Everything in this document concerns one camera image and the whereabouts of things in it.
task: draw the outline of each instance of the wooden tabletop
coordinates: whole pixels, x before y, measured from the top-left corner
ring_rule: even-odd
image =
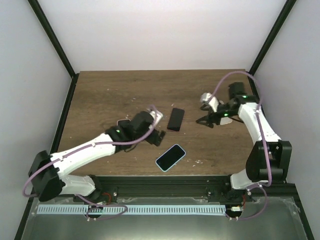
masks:
[[[245,168],[253,143],[246,126],[233,121],[209,128],[196,124],[207,114],[200,110],[200,97],[212,93],[218,81],[231,70],[84,71],[79,75],[59,151],[94,139],[117,120],[132,119],[150,104],[164,114],[157,126],[166,130],[172,108],[185,110],[180,132],[167,131],[161,145],[141,142],[130,152],[95,160],[74,175],[228,175]],[[244,82],[246,76],[231,75],[217,97],[228,101],[228,85]],[[168,172],[155,164],[157,157],[179,144],[186,156]]]

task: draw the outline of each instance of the robotic arm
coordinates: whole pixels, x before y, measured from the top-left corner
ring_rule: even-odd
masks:
[[[118,126],[112,126],[96,138],[72,149],[51,155],[46,151],[39,152],[30,168],[29,176],[44,165],[60,159],[31,180],[39,201],[46,202],[58,195],[75,194],[86,196],[91,201],[98,199],[101,196],[102,188],[96,176],[69,174],[96,159],[130,149],[132,144],[115,145],[112,142],[134,142],[152,128],[155,119],[156,126],[162,117],[163,114],[159,111],[141,111],[129,123],[124,122]],[[165,134],[164,131],[159,132],[154,129],[145,140],[159,146]]]
[[[226,104],[223,104],[216,97],[212,97],[210,93],[204,93],[201,96],[200,101],[203,105],[200,109],[208,111],[208,114],[196,122],[213,128],[214,124],[230,123],[229,117],[239,116],[247,127],[252,138],[253,148],[246,161],[245,169],[231,175],[232,189],[244,190],[253,184],[261,185],[268,182],[265,150],[256,116],[257,111],[268,147],[272,181],[285,181],[292,152],[290,142],[282,141],[273,131],[261,109],[257,110],[258,99],[254,95],[246,94],[242,82],[232,83],[228,89],[229,102]]]

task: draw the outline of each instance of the purple cable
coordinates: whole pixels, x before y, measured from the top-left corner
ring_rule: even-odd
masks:
[[[244,74],[244,75],[247,75],[249,78],[251,78],[254,81],[255,85],[257,85],[258,88],[260,89],[258,81],[250,73],[247,73],[246,71],[231,71],[231,72],[227,73],[223,78],[221,78],[221,80],[216,85],[211,97],[208,99],[207,103],[209,103],[214,98],[214,96],[216,95],[216,93],[217,93],[218,89],[220,88],[221,84],[227,79],[227,77],[229,77],[232,74]],[[259,130],[260,130],[260,133],[261,133],[261,139],[262,139],[262,145],[263,145],[263,149],[264,149],[266,169],[267,169],[267,172],[268,172],[268,183],[266,183],[264,185],[266,187],[269,187],[271,185],[271,183],[272,183],[272,174],[271,174],[269,153],[268,153],[268,148],[267,148],[267,141],[266,141],[266,138],[265,138],[265,135],[264,135],[264,131],[262,129],[262,124],[261,124],[260,117],[259,117],[259,112],[258,112],[260,110],[260,108],[261,108],[261,103],[262,103],[262,97],[260,98],[260,101],[259,101],[258,105],[256,106],[255,116],[256,116],[256,119],[257,119],[257,122],[258,122],[258,126],[259,126]]]
[[[264,205],[262,207],[262,209],[257,212],[256,214],[252,215],[252,216],[247,216],[247,217],[240,217],[238,218],[238,220],[250,220],[250,219],[253,219],[255,217],[258,217],[260,214],[263,213],[263,211],[266,209],[267,205],[268,205],[268,196],[267,196],[267,193],[266,193],[266,190],[264,190],[262,187],[259,187],[259,186],[255,186],[251,189],[256,189],[256,188],[259,188],[262,190],[263,194],[264,194],[264,197],[265,197],[265,200],[264,200]],[[225,214],[225,216],[228,218],[228,219],[232,219],[228,214]]]
[[[152,131],[155,129],[155,127],[156,127],[156,122],[157,122],[157,108],[156,108],[155,105],[150,105],[150,107],[152,108],[152,110],[153,110],[154,113],[155,113],[154,121],[153,121],[153,123],[152,123],[152,125],[151,125],[151,128],[150,128],[143,136],[139,137],[138,139],[136,139],[136,140],[134,140],[134,141],[125,141],[125,142],[119,142],[119,141],[114,141],[114,142],[113,142],[113,141],[101,141],[101,142],[96,142],[95,144],[96,144],[96,145],[104,145],[104,144],[112,144],[112,145],[133,145],[133,144],[137,144],[137,143],[142,142],[143,140],[145,140],[145,139],[152,133]],[[82,146],[82,147],[80,147],[80,148],[78,148],[78,149],[76,149],[76,150],[74,150],[74,151],[72,151],[72,152],[69,152],[69,153],[63,155],[63,156],[62,156],[62,159],[67,158],[67,157],[69,157],[69,156],[71,156],[71,155],[73,155],[73,154],[75,154],[75,153],[78,153],[78,152],[80,152],[80,151],[82,151],[82,150],[84,150],[84,149],[87,149],[87,148],[89,148],[89,147],[93,147],[93,145],[92,145],[92,144],[88,144],[88,145]],[[57,162],[59,162],[59,161],[61,161],[60,158],[58,158],[58,159],[56,159],[56,160],[53,160],[53,161],[47,163],[46,165],[42,166],[41,168],[39,168],[37,171],[35,171],[35,172],[28,178],[28,180],[25,182],[25,184],[24,184],[24,186],[23,186],[23,188],[22,188],[22,195],[23,195],[24,197],[26,197],[26,198],[34,198],[34,197],[36,197],[36,196],[37,196],[36,193],[34,193],[34,194],[26,194],[26,189],[27,189],[28,184],[29,184],[39,173],[41,173],[43,170],[45,170],[46,168],[50,167],[51,165],[53,165],[53,164],[55,164],[55,163],[57,163]]]
[[[97,203],[94,203],[94,202],[91,202],[89,200],[87,200],[85,197],[79,195],[79,194],[75,194],[78,198],[80,198],[82,201],[86,202],[87,204],[91,204],[91,205],[94,205],[96,207],[103,207],[103,208],[124,208],[124,210],[116,215],[113,215],[113,216],[107,216],[107,217],[99,217],[99,218],[96,218],[97,220],[107,220],[107,219],[113,219],[113,218],[116,218],[118,216],[121,216],[122,214],[126,213],[128,211],[128,207],[126,205],[104,205],[104,204],[97,204]],[[88,211],[86,212],[86,218],[89,219],[89,213],[90,211],[94,210],[94,208],[91,208],[91,209],[88,209]]]

